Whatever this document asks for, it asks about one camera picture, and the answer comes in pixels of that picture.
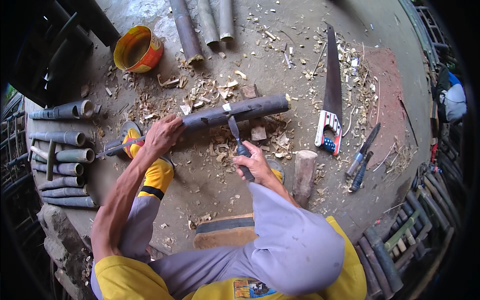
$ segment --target yellow shirt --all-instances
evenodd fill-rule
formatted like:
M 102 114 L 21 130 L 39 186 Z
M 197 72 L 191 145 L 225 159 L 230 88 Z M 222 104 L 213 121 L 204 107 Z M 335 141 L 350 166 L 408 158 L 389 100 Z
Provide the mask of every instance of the yellow shirt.
M 365 299 L 367 286 L 365 273 L 353 245 L 333 217 L 326 219 L 345 239 L 345 259 L 337 280 L 318 294 L 285 296 L 251 278 L 231 278 L 203 285 L 183 300 L 343 300 Z M 108 256 L 95 265 L 95 274 L 103 298 L 109 299 L 162 299 L 173 300 L 167 285 L 149 265 L 123 256 Z

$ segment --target orange tin can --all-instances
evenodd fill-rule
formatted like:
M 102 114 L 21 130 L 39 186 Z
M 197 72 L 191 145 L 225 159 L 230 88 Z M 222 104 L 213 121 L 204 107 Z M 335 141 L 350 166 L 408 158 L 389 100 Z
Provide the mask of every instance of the orange tin can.
M 135 26 L 117 42 L 113 60 L 120 70 L 145 73 L 158 64 L 163 55 L 163 43 L 150 28 Z

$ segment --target knee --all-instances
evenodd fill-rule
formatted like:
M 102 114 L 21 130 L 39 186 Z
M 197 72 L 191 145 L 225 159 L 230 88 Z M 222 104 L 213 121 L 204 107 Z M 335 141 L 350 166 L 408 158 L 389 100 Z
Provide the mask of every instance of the knee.
M 285 295 L 315 293 L 334 283 L 342 271 L 345 240 L 327 225 L 285 238 L 285 247 L 257 249 L 256 263 L 268 279 L 264 283 Z

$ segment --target knife handle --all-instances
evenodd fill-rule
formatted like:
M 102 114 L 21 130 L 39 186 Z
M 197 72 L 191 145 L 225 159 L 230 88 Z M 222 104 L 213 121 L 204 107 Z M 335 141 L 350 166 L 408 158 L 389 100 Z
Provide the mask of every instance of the knife handle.
M 373 155 L 372 151 L 369 151 L 367 153 L 367 157 L 363 161 L 363 165 L 361 165 L 360 170 L 357 172 L 357 175 L 355 175 L 355 179 L 353 180 L 350 190 L 357 191 L 360 188 L 361 183 L 363 181 L 363 176 L 365 175 L 365 169 L 367 168 L 367 164 L 370 161 L 370 158 L 372 157 L 372 155 Z
M 252 157 L 252 154 L 250 153 L 250 151 L 248 151 L 247 147 L 245 147 L 244 145 L 240 145 L 237 148 L 237 154 L 238 155 L 244 155 L 248 158 Z M 243 175 L 245 176 L 246 180 L 251 181 L 251 182 L 253 182 L 255 180 L 255 177 L 252 175 L 252 173 L 250 172 L 248 167 L 240 165 L 240 170 L 243 172 Z
M 349 177 L 352 177 L 353 173 L 355 173 L 355 170 L 358 168 L 362 159 L 363 159 L 363 155 L 360 152 L 355 153 L 355 155 L 353 156 L 352 163 L 348 167 L 345 174 Z

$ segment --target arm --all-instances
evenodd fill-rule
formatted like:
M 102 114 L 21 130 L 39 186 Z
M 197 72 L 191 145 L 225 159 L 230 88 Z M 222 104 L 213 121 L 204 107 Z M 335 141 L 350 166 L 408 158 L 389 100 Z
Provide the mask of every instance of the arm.
M 270 169 L 262 150 L 255 147 L 248 141 L 244 141 L 243 144 L 248 148 L 252 157 L 236 156 L 233 158 L 233 162 L 237 166 L 237 173 L 245 180 L 245 176 L 240 169 L 240 165 L 248 167 L 252 175 L 255 177 L 255 183 L 261 184 L 264 187 L 271 189 L 279 194 L 282 198 L 290 202 L 293 206 L 301 208 L 301 206 L 293 199 L 288 193 L 285 186 L 278 180 L 275 174 Z
M 118 249 L 135 194 L 147 169 L 165 154 L 183 131 L 180 117 L 169 115 L 155 122 L 148 131 L 145 144 L 104 199 L 91 230 L 93 255 L 99 262 L 111 255 L 122 255 Z

